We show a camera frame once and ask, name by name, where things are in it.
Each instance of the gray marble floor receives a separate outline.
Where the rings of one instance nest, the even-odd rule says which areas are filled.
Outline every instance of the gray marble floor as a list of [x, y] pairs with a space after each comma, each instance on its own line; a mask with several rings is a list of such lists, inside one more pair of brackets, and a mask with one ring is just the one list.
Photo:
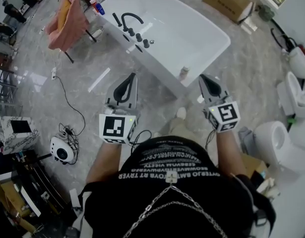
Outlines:
[[[254, 15], [258, 29], [249, 35], [201, 0], [181, 1], [209, 18], [231, 38], [231, 45], [206, 69], [206, 73], [218, 76], [238, 101], [242, 116], [239, 128], [247, 126], [254, 129], [263, 122], [275, 119], [285, 121], [278, 105], [276, 84], [284, 79], [289, 65], [281, 57], [280, 49], [270, 35], [270, 25]], [[17, 74], [15, 98], [23, 104], [22, 115], [30, 116], [40, 132], [41, 139], [36, 147], [39, 155], [49, 153], [50, 139], [58, 132], [60, 122], [73, 126], [76, 132], [83, 128], [81, 116], [67, 105], [59, 80], [51, 80], [53, 67], [57, 68], [57, 76], [63, 81], [68, 100], [85, 116], [86, 128], [78, 137], [81, 150], [77, 163], [63, 166], [53, 158], [44, 160], [47, 172], [55, 183], [63, 187], [64, 192], [72, 188], [78, 192], [82, 190], [102, 144], [98, 136], [98, 114], [103, 110], [106, 90], [118, 77], [133, 71], [138, 75], [138, 107], [141, 110], [141, 120], [135, 134], [143, 129], [149, 129], [152, 133], [166, 131], [177, 108], [184, 106], [187, 108], [187, 127], [206, 141], [211, 126], [203, 117], [202, 104], [197, 102], [200, 95], [197, 82], [191, 84], [188, 95], [176, 99], [107, 34], [98, 43], [91, 42], [87, 35], [83, 36], [68, 51], [75, 60], [74, 64], [59, 50], [49, 50], [48, 37], [42, 29], [55, 15], [58, 5], [57, 0], [44, 0], [29, 12], [28, 15], [33, 18], [19, 28], [19, 51], [12, 69]], [[90, 9], [86, 11], [86, 16], [91, 22], [91, 29], [96, 29], [98, 19]], [[111, 71], [88, 92], [91, 84], [108, 67]], [[217, 162], [214, 142], [209, 145], [209, 154]], [[126, 146], [122, 150], [121, 165], [128, 156], [129, 147]]]

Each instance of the black t-shirt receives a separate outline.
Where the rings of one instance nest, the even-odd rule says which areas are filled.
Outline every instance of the black t-shirt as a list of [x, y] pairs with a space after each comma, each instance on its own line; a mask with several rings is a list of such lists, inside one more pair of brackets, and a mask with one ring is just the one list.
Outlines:
[[[152, 200], [170, 185], [166, 183], [167, 171], [178, 173], [178, 181], [173, 185], [192, 197], [228, 237], [247, 236], [255, 218], [248, 192], [236, 179], [223, 175], [200, 145], [167, 136], [140, 144], [116, 177], [85, 187], [84, 191], [92, 191], [85, 204], [85, 219], [93, 228], [93, 237], [123, 237]], [[250, 183], [245, 176], [238, 177], [245, 184]], [[181, 193], [170, 189], [150, 211], [172, 201], [194, 206]], [[130, 235], [175, 236], [221, 237], [204, 215], [177, 204], [154, 212]]]
[[5, 14], [10, 14], [10, 13], [12, 13], [12, 8], [15, 8], [12, 4], [7, 4], [5, 7], [4, 7], [4, 12], [5, 12]]

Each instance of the toilet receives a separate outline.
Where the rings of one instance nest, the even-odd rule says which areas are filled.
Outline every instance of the toilet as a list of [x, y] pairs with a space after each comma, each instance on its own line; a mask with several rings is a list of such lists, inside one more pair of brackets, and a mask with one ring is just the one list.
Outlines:
[[305, 173], [305, 147], [295, 145], [280, 121], [263, 123], [254, 130], [254, 139], [262, 160], [274, 167]]
[[280, 103], [287, 116], [296, 114], [305, 118], [305, 91], [301, 89], [296, 76], [289, 71], [284, 82], [277, 86]]

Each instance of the bathtub faucet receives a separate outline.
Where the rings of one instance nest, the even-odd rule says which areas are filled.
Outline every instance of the bathtub faucet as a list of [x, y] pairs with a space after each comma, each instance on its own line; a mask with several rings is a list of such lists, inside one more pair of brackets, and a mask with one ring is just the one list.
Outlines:
[[124, 21], [124, 17], [125, 17], [125, 16], [134, 17], [134, 18], [138, 19], [138, 21], [139, 21], [141, 24], [143, 24], [143, 20], [142, 20], [139, 16], [137, 16], [136, 14], [130, 13], [130, 12], [126, 12], [126, 13], [124, 13], [124, 14], [122, 15], [122, 24], [123, 24], [123, 31], [124, 31], [124, 32], [127, 32], [127, 31], [128, 31], [128, 27], [126, 26], [126, 22]]

